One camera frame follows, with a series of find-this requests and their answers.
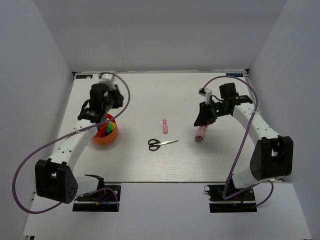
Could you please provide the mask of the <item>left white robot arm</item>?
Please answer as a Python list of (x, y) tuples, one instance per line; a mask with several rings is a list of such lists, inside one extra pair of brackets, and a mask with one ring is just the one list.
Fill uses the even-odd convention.
[(77, 196), (90, 194), (99, 200), (105, 196), (106, 187), (102, 178), (86, 174), (74, 176), (74, 167), (87, 144), (93, 139), (111, 135), (116, 127), (108, 111), (123, 106), (124, 97), (118, 86), (95, 83), (89, 91), (89, 99), (81, 107), (75, 124), (75, 134), (47, 160), (38, 160), (35, 165), (36, 194), (50, 200), (71, 203)]

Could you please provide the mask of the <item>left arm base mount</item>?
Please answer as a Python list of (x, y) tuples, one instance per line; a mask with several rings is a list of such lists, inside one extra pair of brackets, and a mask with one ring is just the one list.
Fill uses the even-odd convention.
[(73, 212), (97, 212), (97, 213), (112, 213), (118, 212), (120, 209), (121, 200), (121, 185), (105, 185), (105, 188), (110, 190), (103, 190), (92, 195), (78, 196), (74, 202), (72, 211)]

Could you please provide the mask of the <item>green highlighter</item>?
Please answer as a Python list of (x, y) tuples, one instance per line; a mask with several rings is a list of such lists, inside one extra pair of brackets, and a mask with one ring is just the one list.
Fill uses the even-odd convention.
[(112, 131), (113, 131), (113, 129), (108, 126), (108, 127), (106, 128), (106, 130), (105, 130), (105, 135), (104, 135), (104, 136), (105, 136), (105, 137), (108, 136)]

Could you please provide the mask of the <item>yellow highlighter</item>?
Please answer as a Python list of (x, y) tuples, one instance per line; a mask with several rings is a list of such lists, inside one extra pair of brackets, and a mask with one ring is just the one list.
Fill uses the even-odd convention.
[(114, 130), (115, 127), (116, 127), (116, 124), (115, 124), (114, 122), (110, 121), (110, 122), (108, 123), (108, 126), (107, 126), (107, 127), (111, 127), (112, 130)]

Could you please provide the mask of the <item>black handled scissors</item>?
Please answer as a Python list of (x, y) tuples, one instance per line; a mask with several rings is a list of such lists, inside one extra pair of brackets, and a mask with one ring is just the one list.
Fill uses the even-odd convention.
[(157, 139), (152, 138), (147, 143), (148, 143), (148, 149), (151, 152), (155, 152), (163, 145), (174, 144), (177, 142), (178, 140), (159, 141)]

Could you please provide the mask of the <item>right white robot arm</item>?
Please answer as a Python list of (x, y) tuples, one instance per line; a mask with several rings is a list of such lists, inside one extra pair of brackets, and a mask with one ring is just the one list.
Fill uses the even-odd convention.
[(212, 91), (201, 88), (198, 93), (205, 97), (199, 104), (199, 114), (194, 126), (208, 126), (219, 117), (232, 116), (244, 128), (245, 134), (255, 144), (249, 166), (232, 173), (225, 187), (226, 195), (236, 200), (244, 189), (262, 181), (289, 176), (292, 173), (294, 142), (289, 136), (281, 136), (273, 130), (255, 109), (253, 100), (239, 95), (234, 83), (219, 87), (221, 100), (214, 102)]

